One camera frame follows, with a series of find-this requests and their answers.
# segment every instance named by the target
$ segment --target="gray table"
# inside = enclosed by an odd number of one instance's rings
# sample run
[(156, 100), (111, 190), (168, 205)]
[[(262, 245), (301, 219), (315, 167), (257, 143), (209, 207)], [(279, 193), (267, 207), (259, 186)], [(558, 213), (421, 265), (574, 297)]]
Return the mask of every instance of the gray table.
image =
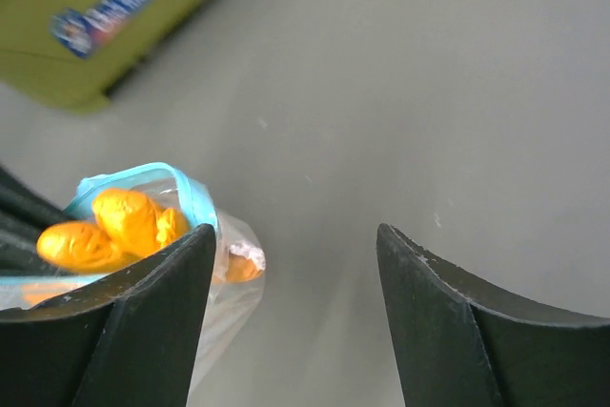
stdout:
[(107, 112), (0, 90), (1, 157), (60, 203), (81, 176), (166, 160), (252, 224), (267, 294), (194, 405), (398, 406), (381, 221), (610, 316), (607, 5), (216, 0)]

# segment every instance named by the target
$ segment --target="green box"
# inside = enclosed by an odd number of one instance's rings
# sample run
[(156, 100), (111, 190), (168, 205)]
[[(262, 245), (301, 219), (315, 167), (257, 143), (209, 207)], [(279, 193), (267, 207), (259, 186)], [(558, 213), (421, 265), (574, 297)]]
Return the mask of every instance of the green box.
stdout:
[(109, 103), (104, 90), (201, 1), (150, 0), (83, 59), (52, 35), (51, 20), (100, 0), (0, 0), (0, 78), (45, 105), (73, 112), (103, 108)]

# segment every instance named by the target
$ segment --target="clear plastic bag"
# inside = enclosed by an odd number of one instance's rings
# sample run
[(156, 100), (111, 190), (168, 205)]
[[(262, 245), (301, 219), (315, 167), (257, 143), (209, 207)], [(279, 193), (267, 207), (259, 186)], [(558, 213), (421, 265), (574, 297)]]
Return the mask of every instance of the clear plastic bag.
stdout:
[[(207, 374), (254, 311), (264, 289), (265, 257), (250, 227), (218, 211), (205, 187), (167, 164), (149, 164), (112, 175), (83, 180), (66, 209), (76, 218), (92, 220), (92, 200), (107, 188), (145, 193), (166, 208), (180, 209), (191, 227), (211, 224), (216, 232), (213, 281), (208, 293), (201, 337), (195, 357), (191, 391)], [(252, 261), (256, 278), (227, 279), (232, 258)], [(0, 277), (0, 310), (28, 309), (56, 295), (86, 286), (103, 275)]]

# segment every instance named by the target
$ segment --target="blue and red sticker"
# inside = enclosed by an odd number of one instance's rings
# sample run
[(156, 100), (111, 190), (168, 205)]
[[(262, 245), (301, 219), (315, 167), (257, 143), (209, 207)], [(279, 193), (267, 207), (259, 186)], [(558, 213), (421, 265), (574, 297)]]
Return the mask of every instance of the blue and red sticker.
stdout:
[(76, 56), (87, 59), (110, 42), (151, 0), (100, 0), (85, 13), (66, 9), (51, 19), (51, 34)]

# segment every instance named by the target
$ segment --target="transparent bag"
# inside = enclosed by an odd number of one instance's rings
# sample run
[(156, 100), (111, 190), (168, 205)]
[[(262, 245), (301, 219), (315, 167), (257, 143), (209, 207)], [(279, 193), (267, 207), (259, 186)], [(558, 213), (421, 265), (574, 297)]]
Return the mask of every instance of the transparent bag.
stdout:
[[(92, 201), (108, 188), (137, 190), (166, 208), (179, 208), (191, 228), (210, 224), (216, 232), (213, 281), (197, 347), (191, 391), (231, 343), (254, 311), (264, 289), (265, 257), (243, 221), (218, 211), (207, 189), (163, 163), (84, 179), (66, 209), (77, 219), (93, 220)], [(231, 257), (250, 259), (260, 273), (248, 281), (228, 281)], [(103, 275), (0, 277), (0, 309), (28, 309), (56, 295), (86, 286)]]

